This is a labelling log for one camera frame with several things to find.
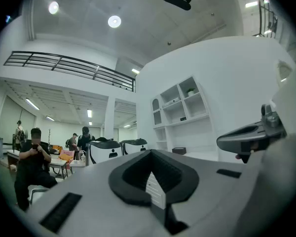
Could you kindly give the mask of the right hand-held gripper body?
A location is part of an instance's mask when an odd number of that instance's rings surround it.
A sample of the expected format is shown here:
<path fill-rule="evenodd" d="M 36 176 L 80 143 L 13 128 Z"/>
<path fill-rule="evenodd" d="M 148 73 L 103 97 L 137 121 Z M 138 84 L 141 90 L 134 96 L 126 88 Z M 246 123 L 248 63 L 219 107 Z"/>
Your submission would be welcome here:
<path fill-rule="evenodd" d="M 278 113 L 272 110 L 270 104 L 263 104 L 261 106 L 261 123 L 267 137 L 284 138 L 287 136 Z"/>

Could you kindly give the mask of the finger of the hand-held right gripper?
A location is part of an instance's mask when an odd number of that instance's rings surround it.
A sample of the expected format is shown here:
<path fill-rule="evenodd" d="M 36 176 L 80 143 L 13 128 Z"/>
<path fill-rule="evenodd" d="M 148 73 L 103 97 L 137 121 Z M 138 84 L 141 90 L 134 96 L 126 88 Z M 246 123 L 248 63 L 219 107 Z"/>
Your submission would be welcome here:
<path fill-rule="evenodd" d="M 239 155 L 265 150 L 270 139 L 261 122 L 252 123 L 217 138 L 217 146 L 223 150 Z"/>

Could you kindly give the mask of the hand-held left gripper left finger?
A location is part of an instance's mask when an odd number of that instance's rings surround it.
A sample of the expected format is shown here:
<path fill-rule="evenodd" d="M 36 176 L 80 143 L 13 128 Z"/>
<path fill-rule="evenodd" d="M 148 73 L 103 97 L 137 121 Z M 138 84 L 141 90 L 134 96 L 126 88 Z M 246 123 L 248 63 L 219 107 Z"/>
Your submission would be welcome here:
<path fill-rule="evenodd" d="M 148 207 L 124 203 L 109 187 L 109 175 L 118 166 L 139 156 L 134 153 L 84 167 L 57 184 L 27 211 L 38 223 L 67 193 L 80 201 L 58 234 L 62 237 L 166 237 L 167 230 Z"/>

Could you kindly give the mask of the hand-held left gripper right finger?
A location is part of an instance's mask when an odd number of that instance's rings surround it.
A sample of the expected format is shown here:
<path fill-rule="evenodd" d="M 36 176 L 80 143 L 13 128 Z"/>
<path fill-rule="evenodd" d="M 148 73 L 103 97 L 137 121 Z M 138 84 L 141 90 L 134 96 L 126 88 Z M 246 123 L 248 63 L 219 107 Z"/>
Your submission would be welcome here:
<path fill-rule="evenodd" d="M 165 228 L 175 237 L 237 237 L 252 192 L 252 162 L 237 164 L 152 150 L 175 168 L 166 193 Z"/>

